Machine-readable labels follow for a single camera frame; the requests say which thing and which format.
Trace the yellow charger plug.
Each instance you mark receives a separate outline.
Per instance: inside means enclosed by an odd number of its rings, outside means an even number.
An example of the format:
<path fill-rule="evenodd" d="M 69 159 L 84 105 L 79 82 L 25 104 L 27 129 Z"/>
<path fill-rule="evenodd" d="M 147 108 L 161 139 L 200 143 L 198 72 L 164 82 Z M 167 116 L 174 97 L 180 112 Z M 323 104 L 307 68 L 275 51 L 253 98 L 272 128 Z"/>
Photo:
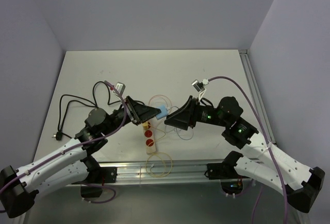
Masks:
<path fill-rule="evenodd" d="M 149 128 L 150 128 L 150 124 L 149 124 L 149 122 L 145 122 L 145 123 L 143 123 L 143 124 L 142 124 L 142 127 L 143 127 L 144 129 L 149 129 Z"/>

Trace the beige red power strip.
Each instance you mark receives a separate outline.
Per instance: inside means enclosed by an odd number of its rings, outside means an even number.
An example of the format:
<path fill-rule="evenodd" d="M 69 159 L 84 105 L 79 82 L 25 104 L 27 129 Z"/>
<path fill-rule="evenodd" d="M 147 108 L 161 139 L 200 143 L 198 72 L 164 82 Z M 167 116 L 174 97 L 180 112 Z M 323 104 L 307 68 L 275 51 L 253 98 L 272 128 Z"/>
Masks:
<path fill-rule="evenodd" d="M 145 150 L 148 155 L 151 155 L 156 152 L 156 145 L 155 145 L 155 138 L 154 133 L 152 131 L 151 122 L 149 122 L 150 128 L 144 129 L 143 128 L 143 137 L 144 137 L 144 144 Z"/>

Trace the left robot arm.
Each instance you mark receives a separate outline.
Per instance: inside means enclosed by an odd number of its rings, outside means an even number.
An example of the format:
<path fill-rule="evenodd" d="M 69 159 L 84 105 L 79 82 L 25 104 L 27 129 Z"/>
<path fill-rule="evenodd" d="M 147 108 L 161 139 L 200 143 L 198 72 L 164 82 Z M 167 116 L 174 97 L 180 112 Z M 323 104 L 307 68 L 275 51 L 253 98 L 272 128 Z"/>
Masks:
<path fill-rule="evenodd" d="M 1 170 L 1 213 L 16 218 L 43 195 L 72 183 L 96 182 L 102 171 L 92 154 L 107 143 L 106 138 L 128 123 L 139 125 L 160 113 L 159 108 L 142 105 L 130 97 L 112 114 L 94 108 L 85 127 L 62 147 L 26 166 Z"/>

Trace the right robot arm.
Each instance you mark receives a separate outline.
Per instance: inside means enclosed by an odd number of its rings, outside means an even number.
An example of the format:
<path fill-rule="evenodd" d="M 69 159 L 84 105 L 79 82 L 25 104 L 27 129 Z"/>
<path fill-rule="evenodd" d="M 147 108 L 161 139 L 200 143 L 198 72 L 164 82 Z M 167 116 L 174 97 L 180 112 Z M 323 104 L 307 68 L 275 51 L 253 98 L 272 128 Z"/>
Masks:
<path fill-rule="evenodd" d="M 210 180 L 248 177 L 287 196 L 288 204 L 309 213 L 323 186 L 325 172 L 311 168 L 267 143 L 263 134 L 241 117 L 243 109 L 234 97 L 224 97 L 218 106 L 202 106 L 190 96 L 183 107 L 167 116 L 165 124 L 178 129 L 196 123 L 224 127 L 222 136 L 238 151 L 231 151 L 221 163 L 207 164 Z"/>

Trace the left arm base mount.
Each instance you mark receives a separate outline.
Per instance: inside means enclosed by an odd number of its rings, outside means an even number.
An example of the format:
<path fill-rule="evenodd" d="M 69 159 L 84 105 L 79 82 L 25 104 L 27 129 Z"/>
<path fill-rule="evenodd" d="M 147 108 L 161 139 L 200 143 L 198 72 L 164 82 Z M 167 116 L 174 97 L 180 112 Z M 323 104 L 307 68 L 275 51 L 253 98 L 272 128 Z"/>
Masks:
<path fill-rule="evenodd" d="M 113 200 L 116 197 L 116 191 L 108 186 L 108 183 L 115 183 L 117 179 L 116 167 L 99 167 L 98 169 L 91 171 L 87 178 L 82 181 L 80 187 L 80 195 L 84 201 L 90 201 L 91 203 L 106 203 Z M 110 190 L 112 196 L 108 200 L 96 200 L 99 198 L 104 190 Z"/>

